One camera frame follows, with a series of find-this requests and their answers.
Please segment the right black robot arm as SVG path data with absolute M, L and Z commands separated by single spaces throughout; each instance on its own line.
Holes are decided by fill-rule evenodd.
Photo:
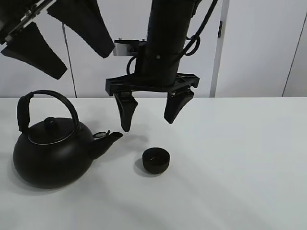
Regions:
M 192 18 L 194 0 L 154 0 L 147 39 L 138 41 L 137 55 L 127 63 L 126 75 L 106 80 L 106 92 L 118 105 L 121 127 L 129 132 L 138 105 L 133 92 L 167 93 L 164 118 L 173 123 L 181 109 L 194 97 L 199 78 L 178 73 Z

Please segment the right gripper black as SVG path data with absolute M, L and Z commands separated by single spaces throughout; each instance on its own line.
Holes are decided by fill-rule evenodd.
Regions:
M 138 105 L 131 92 L 169 92 L 164 118 L 172 124 L 181 109 L 194 97 L 191 90 L 174 92 L 182 88 L 197 88 L 200 78 L 194 74 L 177 73 L 178 62 L 171 64 L 175 55 L 146 53 L 146 42 L 139 46 L 138 54 L 131 56 L 124 76 L 106 79 L 105 90 L 116 99 L 121 127 L 130 131 L 131 121 Z M 130 64 L 136 60 L 135 70 L 130 72 Z

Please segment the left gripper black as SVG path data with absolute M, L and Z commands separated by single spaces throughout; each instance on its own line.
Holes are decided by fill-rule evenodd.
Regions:
M 107 58 L 113 51 L 115 45 L 95 0 L 2 0 L 0 44 L 7 44 L 1 51 L 4 56 L 27 63 L 57 80 L 63 76 L 66 65 L 33 22 L 45 8 L 50 16 L 71 28 L 99 56 Z

